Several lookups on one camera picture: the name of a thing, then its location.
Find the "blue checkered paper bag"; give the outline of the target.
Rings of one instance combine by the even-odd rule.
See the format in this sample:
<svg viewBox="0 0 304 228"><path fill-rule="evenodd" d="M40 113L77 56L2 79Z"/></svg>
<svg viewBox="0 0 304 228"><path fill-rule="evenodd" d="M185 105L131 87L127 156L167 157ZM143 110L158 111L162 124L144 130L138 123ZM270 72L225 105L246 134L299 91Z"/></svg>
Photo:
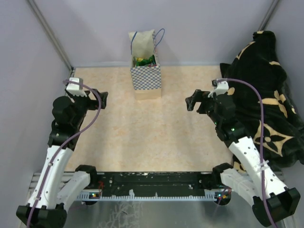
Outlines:
<svg viewBox="0 0 304 228"><path fill-rule="evenodd" d="M161 66L157 53L157 46L161 41L156 39L160 32L165 33L165 29L158 32L152 29L128 33L131 51L130 73L136 100L158 99L162 96ZM155 66L134 66L134 57L149 58L152 55L155 56Z"/></svg>

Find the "green snack packet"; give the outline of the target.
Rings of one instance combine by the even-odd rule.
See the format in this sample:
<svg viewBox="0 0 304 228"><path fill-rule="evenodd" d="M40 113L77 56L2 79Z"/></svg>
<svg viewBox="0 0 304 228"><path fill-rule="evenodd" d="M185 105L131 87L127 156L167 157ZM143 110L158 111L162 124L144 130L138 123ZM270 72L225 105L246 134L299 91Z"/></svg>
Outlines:
<svg viewBox="0 0 304 228"><path fill-rule="evenodd" d="M149 58L141 58L141 57L134 57L133 58L134 66L136 67L151 67L156 65L155 56L152 55Z"/></svg>

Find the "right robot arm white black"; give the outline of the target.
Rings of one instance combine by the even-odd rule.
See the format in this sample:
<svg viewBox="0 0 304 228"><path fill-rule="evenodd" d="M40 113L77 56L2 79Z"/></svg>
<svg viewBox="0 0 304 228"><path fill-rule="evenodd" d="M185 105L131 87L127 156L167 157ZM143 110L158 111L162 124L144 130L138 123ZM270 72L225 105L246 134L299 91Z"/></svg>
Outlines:
<svg viewBox="0 0 304 228"><path fill-rule="evenodd" d="M249 179L235 169L228 168L212 176L218 188L233 189L251 207L264 227L281 221L295 213L300 200L296 188L288 188L271 170L267 161L261 160L253 139L244 125L236 118L235 104L231 96L195 90L185 99L187 110L192 111L199 102L199 114L207 114L214 122L218 138L244 165Z"/></svg>

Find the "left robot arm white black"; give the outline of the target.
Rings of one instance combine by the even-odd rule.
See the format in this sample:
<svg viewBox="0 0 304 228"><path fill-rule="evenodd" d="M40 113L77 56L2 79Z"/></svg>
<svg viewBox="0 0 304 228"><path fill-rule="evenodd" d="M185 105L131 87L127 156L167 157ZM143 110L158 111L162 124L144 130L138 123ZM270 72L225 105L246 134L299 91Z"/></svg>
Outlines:
<svg viewBox="0 0 304 228"><path fill-rule="evenodd" d="M86 187L98 185L94 166L79 165L64 187L62 177L79 136L87 111L106 108L108 92L96 89L67 91L53 102L52 131L49 135L46 160L38 182L25 206L18 206L16 215L28 228L62 228L69 208Z"/></svg>

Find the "black floral blanket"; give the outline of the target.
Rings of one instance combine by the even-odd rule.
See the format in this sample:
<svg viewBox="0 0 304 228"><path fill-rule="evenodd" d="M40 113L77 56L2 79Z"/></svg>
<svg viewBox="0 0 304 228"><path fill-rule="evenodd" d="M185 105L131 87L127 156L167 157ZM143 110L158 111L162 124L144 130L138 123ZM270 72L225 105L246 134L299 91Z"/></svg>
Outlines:
<svg viewBox="0 0 304 228"><path fill-rule="evenodd" d="M246 127L256 147L263 145L269 166L287 168L304 162L304 122L289 97L287 74L276 55L272 31L257 31L253 40L231 64L221 63L223 78L251 84L229 82L228 94L236 105L236 116Z"/></svg>

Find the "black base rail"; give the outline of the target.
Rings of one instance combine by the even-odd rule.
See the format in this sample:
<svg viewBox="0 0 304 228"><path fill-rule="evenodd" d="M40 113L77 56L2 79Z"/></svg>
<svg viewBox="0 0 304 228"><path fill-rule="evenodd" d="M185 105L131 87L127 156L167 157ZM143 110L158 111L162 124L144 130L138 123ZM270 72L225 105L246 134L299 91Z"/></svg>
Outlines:
<svg viewBox="0 0 304 228"><path fill-rule="evenodd" d="M103 197L188 197L204 196L206 190L223 189L219 172L104 172L97 173L85 190Z"/></svg>

